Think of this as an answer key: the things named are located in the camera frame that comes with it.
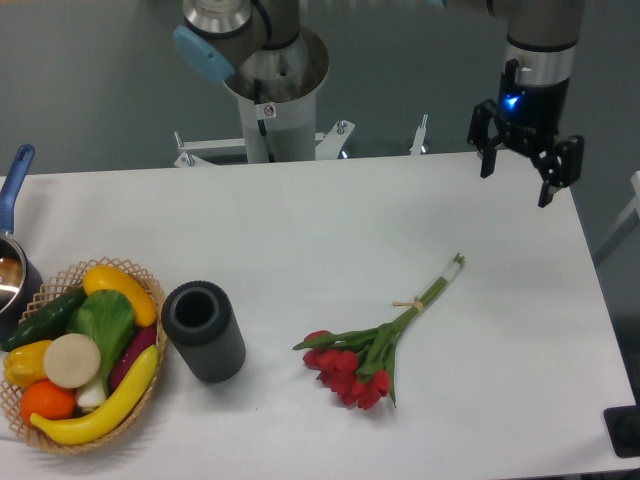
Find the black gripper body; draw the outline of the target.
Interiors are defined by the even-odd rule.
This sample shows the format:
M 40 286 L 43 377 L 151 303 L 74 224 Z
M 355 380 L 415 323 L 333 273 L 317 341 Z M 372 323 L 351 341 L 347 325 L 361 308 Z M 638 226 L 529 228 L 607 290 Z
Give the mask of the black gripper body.
M 501 74 L 494 117 L 494 146 L 504 145 L 526 157 L 553 149 L 564 108 L 569 80 L 550 85 L 525 85 L 517 81 L 520 61 L 509 59 Z

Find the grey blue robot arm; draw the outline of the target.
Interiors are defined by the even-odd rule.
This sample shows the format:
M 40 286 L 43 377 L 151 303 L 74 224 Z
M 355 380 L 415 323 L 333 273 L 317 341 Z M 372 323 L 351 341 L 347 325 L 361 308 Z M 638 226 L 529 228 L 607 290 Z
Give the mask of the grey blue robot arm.
M 467 140 L 495 169 L 499 147 L 530 160 L 538 203 L 580 178 L 585 141 L 559 131 L 585 5 L 581 1 L 469 1 L 469 10 L 508 23 L 499 93 L 473 109 Z M 335 159 L 336 128 L 316 137 L 316 96 L 329 67 L 324 42 L 300 23 L 295 1 L 187 1 L 173 34 L 183 60 L 222 83 L 238 102 L 252 163 Z

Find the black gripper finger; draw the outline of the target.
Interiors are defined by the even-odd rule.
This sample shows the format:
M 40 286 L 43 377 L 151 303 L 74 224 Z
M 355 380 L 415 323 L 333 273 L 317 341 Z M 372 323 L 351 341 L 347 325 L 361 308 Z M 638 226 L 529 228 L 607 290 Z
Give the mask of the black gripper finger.
M 580 179 L 583 154 L 583 136 L 555 136 L 549 148 L 531 158 L 542 180 L 539 207 L 549 205 L 559 190 Z
M 496 165 L 496 148 L 502 143 L 502 135 L 493 137 L 489 134 L 490 122 L 495 119 L 498 107 L 494 100 L 487 99 L 476 105 L 471 115 L 467 142 L 476 148 L 481 160 L 480 176 L 487 178 L 494 173 Z

